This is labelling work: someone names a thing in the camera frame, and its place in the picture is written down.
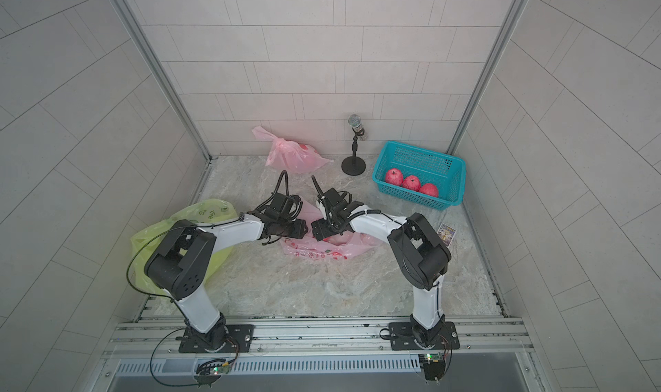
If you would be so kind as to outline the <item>yellow-green plastic bag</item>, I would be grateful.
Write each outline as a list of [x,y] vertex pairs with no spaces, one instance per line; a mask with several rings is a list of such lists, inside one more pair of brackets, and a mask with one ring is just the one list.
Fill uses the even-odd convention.
[[128,276],[134,286],[146,293],[165,295],[145,274],[146,261],[163,240],[167,231],[179,220],[189,220],[197,224],[227,223],[239,214],[233,205],[221,199],[207,199],[192,204],[172,214],[169,218],[139,231],[130,239],[132,256],[135,259],[128,268]]

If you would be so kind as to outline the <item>red apple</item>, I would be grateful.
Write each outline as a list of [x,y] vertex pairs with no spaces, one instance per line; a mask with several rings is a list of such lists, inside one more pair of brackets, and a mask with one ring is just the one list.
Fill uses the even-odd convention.
[[384,181],[389,185],[401,187],[404,183],[404,175],[399,169],[392,168],[386,172]]
[[419,192],[422,187],[422,184],[418,177],[416,177],[415,175],[410,175],[403,180],[402,187],[404,187],[404,189],[407,189],[409,191]]
[[430,184],[430,183],[422,185],[420,187],[419,191],[422,194],[425,194],[425,195],[430,196],[432,198],[438,198],[439,197],[438,188],[435,185]]

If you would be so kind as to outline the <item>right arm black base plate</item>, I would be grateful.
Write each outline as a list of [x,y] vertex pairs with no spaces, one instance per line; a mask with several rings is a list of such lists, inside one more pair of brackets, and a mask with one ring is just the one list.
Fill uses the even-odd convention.
[[387,333],[382,335],[394,351],[458,350],[461,348],[456,326],[452,321],[440,321],[432,329],[426,329],[415,320],[391,322]]

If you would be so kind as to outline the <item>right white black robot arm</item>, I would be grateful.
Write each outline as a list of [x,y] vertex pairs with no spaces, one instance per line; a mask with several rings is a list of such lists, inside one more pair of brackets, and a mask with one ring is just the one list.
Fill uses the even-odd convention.
[[413,286],[412,337],[423,348],[435,346],[442,338],[442,284],[452,259],[448,246],[427,218],[414,213],[391,216],[354,201],[348,192],[334,188],[324,191],[312,178],[322,218],[312,223],[313,236],[322,241],[346,232],[369,235],[390,245],[399,269]]

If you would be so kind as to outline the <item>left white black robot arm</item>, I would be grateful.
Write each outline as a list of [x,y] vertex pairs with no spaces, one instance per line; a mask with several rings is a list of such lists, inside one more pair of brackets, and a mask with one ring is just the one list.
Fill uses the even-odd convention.
[[302,208],[301,197],[289,192],[288,173],[283,170],[272,194],[254,210],[221,223],[179,220],[151,239],[158,247],[143,272],[161,290],[158,296],[170,299],[183,315],[186,340],[208,352],[230,342],[227,320],[211,303],[203,284],[213,255],[244,242],[268,246],[283,238],[303,238],[308,227],[299,218]]

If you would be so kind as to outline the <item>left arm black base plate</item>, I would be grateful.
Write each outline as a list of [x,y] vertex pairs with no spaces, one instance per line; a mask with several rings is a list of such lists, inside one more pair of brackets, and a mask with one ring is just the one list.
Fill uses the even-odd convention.
[[208,333],[198,332],[191,326],[177,337],[180,353],[249,352],[255,327],[253,325],[220,324]]

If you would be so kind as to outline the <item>pink strawberry print plastic bag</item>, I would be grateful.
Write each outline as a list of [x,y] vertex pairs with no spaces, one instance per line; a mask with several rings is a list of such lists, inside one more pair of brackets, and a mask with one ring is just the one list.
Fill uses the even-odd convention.
[[320,220],[322,213],[306,201],[298,218],[306,222],[309,230],[302,239],[283,237],[279,242],[285,254],[309,259],[352,259],[382,244],[370,235],[353,232],[317,241],[312,234],[312,222]]

